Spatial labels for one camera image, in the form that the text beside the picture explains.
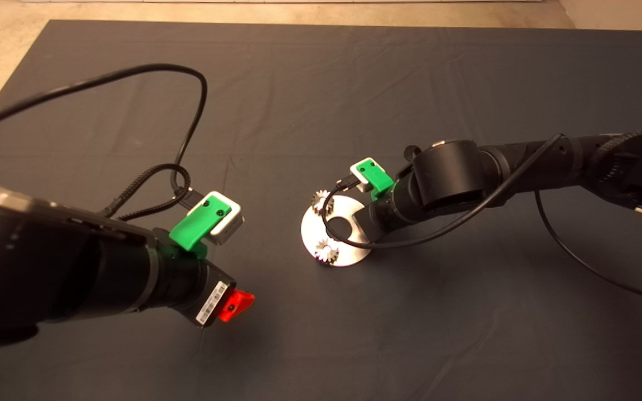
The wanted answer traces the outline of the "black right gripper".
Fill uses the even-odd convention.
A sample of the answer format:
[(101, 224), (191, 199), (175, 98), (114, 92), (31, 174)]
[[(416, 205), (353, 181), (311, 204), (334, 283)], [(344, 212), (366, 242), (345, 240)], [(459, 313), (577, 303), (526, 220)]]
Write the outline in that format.
[(371, 243), (421, 222), (421, 205), (413, 177), (403, 177), (379, 199), (361, 210), (361, 230)]

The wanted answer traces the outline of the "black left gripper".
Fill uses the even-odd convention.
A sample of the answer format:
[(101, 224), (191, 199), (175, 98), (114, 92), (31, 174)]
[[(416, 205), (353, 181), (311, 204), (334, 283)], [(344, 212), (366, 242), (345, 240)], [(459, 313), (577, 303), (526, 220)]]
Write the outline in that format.
[(159, 261), (153, 308), (171, 308), (196, 327), (211, 327), (218, 317), (229, 322), (255, 302), (232, 276), (176, 244), (168, 231), (154, 228), (153, 236)]

